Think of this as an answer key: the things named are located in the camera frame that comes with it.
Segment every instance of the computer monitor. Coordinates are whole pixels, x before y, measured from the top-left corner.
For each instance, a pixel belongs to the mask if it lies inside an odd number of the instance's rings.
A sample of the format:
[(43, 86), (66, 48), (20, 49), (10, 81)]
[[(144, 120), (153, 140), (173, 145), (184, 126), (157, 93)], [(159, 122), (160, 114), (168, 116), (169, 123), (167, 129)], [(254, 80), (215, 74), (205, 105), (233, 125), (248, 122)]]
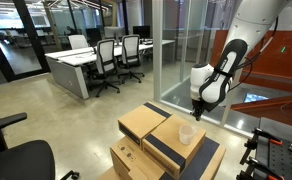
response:
[(43, 32), (45, 32), (45, 33), (50, 33), (50, 32), (52, 32), (52, 28), (51, 28), (51, 27), (42, 27), (41, 29), (42, 29)]
[(91, 46), (96, 46), (97, 42), (102, 40), (99, 28), (88, 28), (86, 34), (89, 37), (88, 41)]
[(150, 26), (133, 26), (133, 34), (138, 34), (139, 38), (150, 38)]
[(125, 35), (124, 27), (104, 27), (105, 38), (114, 38), (119, 45), (119, 39)]
[(26, 34), (26, 29), (25, 28), (16, 28), (16, 31), (17, 31), (18, 34), (23, 34), (23, 35)]

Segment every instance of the white desk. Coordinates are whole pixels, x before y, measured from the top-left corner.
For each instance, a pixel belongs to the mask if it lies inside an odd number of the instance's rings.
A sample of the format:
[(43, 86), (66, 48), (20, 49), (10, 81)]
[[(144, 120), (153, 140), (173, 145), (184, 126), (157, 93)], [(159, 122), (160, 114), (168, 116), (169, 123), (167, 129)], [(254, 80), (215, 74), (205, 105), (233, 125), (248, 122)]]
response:
[[(162, 41), (163, 45), (172, 44), (174, 46), (174, 43), (174, 40)], [(142, 51), (152, 47), (153, 44), (141, 44), (139, 45), (139, 50)], [(87, 99), (89, 98), (89, 95), (81, 65), (96, 61), (97, 57), (93, 52), (94, 49), (89, 47), (48, 53), (45, 54), (45, 56), (55, 81), (81, 98)], [(122, 47), (115, 46), (114, 56), (121, 56), (121, 54)]]

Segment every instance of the polished floor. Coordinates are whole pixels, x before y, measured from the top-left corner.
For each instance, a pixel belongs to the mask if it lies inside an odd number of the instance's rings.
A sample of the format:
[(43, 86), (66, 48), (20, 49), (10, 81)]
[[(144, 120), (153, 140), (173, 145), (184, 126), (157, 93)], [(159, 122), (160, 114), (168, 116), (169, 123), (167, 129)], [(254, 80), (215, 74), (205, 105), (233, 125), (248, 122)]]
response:
[[(170, 104), (176, 105), (178, 107), (182, 107), (189, 111), (192, 110), (192, 102), (189, 99), (190, 94), (190, 80), (189, 78), (184, 80), (181, 83), (176, 83), (172, 88), (168, 88), (166, 92), (163, 93), (162, 99)], [(245, 101), (252, 100), (254, 98), (248, 98), (249, 94), (257, 95), (263, 98), (272, 99), (277, 97), (284, 97), (292, 95), (291, 92), (280, 91), (276, 89), (270, 89), (260, 86), (254, 86), (250, 84), (241, 84), (239, 87), (235, 89), (236, 96), (232, 101), (232, 104), (244, 103)], [(203, 113), (203, 117), (212, 119), (216, 123), (220, 123), (222, 120), (225, 107), (226, 100), (219, 104), (216, 108), (214, 108), (211, 112), (205, 111)], [(238, 129), (245, 133), (250, 133), (255, 127), (259, 127), (259, 118), (230, 110), (226, 125), (229, 125), (232, 128)]]
[[(0, 117), (27, 112), (28, 119), (4, 129), (8, 146), (43, 139), (52, 147), (56, 161), (56, 179), (70, 169), (81, 179), (96, 179), (112, 166), (109, 147), (124, 135), (117, 119), (146, 101), (153, 101), (151, 62), (145, 68), (142, 83), (128, 80), (95, 98), (83, 100), (54, 82), (51, 74), (0, 85)], [(239, 161), (246, 138), (214, 124), (197, 122), (189, 114), (156, 103), (195, 126), (207, 130), (207, 137), (226, 147), (226, 155), (216, 175), (217, 180), (235, 179), (244, 169)]]

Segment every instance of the mesh office chair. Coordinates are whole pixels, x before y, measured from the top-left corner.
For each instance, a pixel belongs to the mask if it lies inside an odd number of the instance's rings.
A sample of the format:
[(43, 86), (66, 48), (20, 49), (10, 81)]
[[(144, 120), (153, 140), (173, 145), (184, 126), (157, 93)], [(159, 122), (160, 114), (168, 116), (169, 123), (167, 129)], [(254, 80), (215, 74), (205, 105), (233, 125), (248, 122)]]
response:
[(115, 41), (112, 39), (102, 40), (97, 43), (97, 71), (93, 74), (93, 79), (103, 80), (103, 83), (96, 94), (96, 97), (99, 97), (100, 92), (104, 88), (107, 89), (108, 86), (117, 89), (117, 93), (120, 93), (118, 87), (106, 81), (110, 75), (115, 75), (118, 73), (115, 65), (114, 43)]
[(71, 35), (68, 36), (72, 49), (80, 49), (88, 47), (86, 38), (84, 35)]
[(120, 68), (128, 69), (128, 73), (123, 73), (118, 75), (118, 78), (124, 76), (122, 84), (125, 84), (125, 80), (129, 78), (136, 78), (138, 82), (142, 81), (136, 76), (137, 74), (145, 75), (143, 73), (132, 72), (131, 69), (139, 67), (141, 65), (139, 58), (139, 36), (138, 35), (128, 35), (124, 36), (122, 40), (122, 59), (118, 62)]

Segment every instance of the glass door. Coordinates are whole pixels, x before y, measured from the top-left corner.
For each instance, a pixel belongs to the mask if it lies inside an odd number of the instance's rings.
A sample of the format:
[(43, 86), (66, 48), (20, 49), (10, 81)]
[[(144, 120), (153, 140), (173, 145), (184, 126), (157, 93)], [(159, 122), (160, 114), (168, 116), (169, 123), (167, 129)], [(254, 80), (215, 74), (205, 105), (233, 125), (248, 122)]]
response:
[(0, 2), (0, 59), (7, 79), (16, 80), (44, 72), (49, 68), (25, 1)]

